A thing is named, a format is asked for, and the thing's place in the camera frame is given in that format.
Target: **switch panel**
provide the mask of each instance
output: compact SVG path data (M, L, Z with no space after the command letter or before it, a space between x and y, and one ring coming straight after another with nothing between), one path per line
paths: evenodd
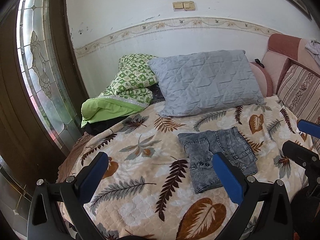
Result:
M182 11L184 9L183 2L173 2L172 5L175 11Z
M183 7L185 11L194 11L196 10L195 3L193 1L183 2Z
M174 11L194 11L196 10L195 3L193 1L189 2L173 2Z

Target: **decorative wall border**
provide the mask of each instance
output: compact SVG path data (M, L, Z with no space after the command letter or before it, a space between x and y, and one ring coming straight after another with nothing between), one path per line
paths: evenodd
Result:
M144 35L147 33L155 33L167 30L189 29L189 28L221 28L232 29L257 33L264 36L271 36L273 33L280 33L273 29L263 27L261 25L226 19L226 18L209 18L209 17L191 17L191 18L175 18L150 23L139 24L132 26L107 36L104 36L96 41L93 41L81 48L75 49L76 57L83 57L97 49L101 49L118 41L123 41L132 37Z

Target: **bedspread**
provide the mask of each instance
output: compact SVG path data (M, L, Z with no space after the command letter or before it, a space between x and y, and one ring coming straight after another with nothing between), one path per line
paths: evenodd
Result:
M316 150L277 96L265 98L263 105L181 118L160 117L163 106L164 102L149 106L92 138L70 173L78 174L98 152L108 154L108 170L91 202L84 205L107 239L133 234L158 240L212 240L226 225L237 205L223 187L195 194L179 133L236 126L258 159L258 181L282 179L289 199L306 185L304 169L283 156L282 144L291 140ZM255 225L261 207L258 203L245 233ZM63 203L60 210L71 222Z

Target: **denim jeans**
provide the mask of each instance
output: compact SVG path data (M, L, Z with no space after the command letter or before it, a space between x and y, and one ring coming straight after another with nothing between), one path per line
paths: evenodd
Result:
M228 130L180 133L179 141L190 158L190 175L196 194L222 187L212 167L213 154L222 152L244 175L258 171L253 150L237 127Z

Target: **door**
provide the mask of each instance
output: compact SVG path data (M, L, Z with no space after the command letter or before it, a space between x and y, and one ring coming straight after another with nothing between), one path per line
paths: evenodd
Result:
M0 27L0 155L29 192L81 137L88 95L65 16L64 0L20 0Z

